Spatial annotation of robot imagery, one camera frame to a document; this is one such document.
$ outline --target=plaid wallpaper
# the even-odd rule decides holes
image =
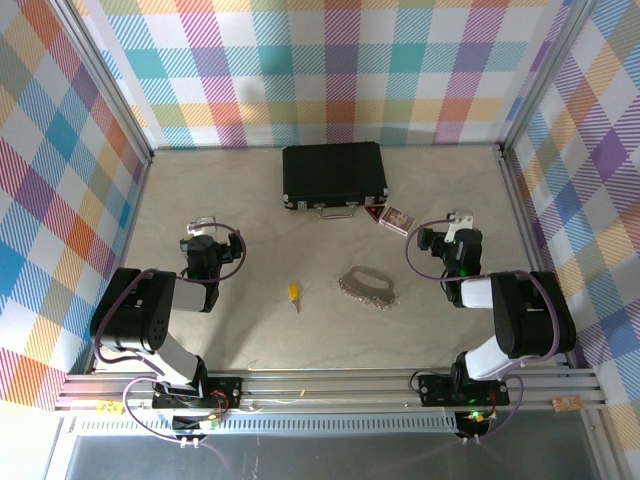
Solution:
[[[46,0],[0,0],[0,400],[52,408],[123,247],[138,158]]]
[[[570,3],[76,0],[161,147],[493,143]]]
[[[640,478],[640,6],[601,0],[519,142],[519,182]]]

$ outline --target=briefcase handle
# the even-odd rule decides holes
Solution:
[[[349,213],[334,213],[331,215],[325,215],[324,214],[324,207],[326,207],[326,205],[324,203],[316,203],[313,205],[313,208],[315,208],[318,211],[318,216],[323,219],[323,220],[335,220],[337,218],[351,218],[355,215],[356,213],[356,207],[358,206],[358,202],[347,202],[347,206],[349,207],[350,212]]]

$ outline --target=gray floor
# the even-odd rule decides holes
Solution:
[[[421,222],[472,209],[483,271],[527,267],[490,147],[388,148],[383,159],[391,205]],[[239,228],[248,244],[213,312],[171,318],[171,334],[209,369],[447,366],[493,333],[491,312],[450,305],[437,283],[409,270],[404,237],[364,210],[339,221],[285,210],[281,162],[275,149],[161,151],[150,168],[127,266],[182,270],[178,241],[200,216]],[[439,259],[412,250],[424,272],[440,275]],[[380,312],[343,295],[336,277],[355,264],[390,274],[399,305]],[[288,298],[293,281],[300,314]]]

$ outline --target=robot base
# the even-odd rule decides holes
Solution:
[[[470,381],[456,388],[453,378],[443,375],[418,377],[420,402],[423,407],[493,407],[509,405],[505,382],[497,380]]]
[[[151,408],[154,410],[176,408],[204,408],[218,410],[220,403],[223,409],[238,408],[242,395],[242,378],[240,377],[203,377],[202,388],[204,397],[180,395],[180,391],[169,393],[158,391],[153,396]],[[214,392],[222,392],[224,395],[216,395]]]

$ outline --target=small yellow object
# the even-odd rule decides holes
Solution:
[[[111,400],[98,400],[96,402],[96,413],[122,415],[124,413],[124,403],[113,402]]]
[[[289,300],[296,307],[296,311],[300,313],[300,289],[297,282],[289,284]]]

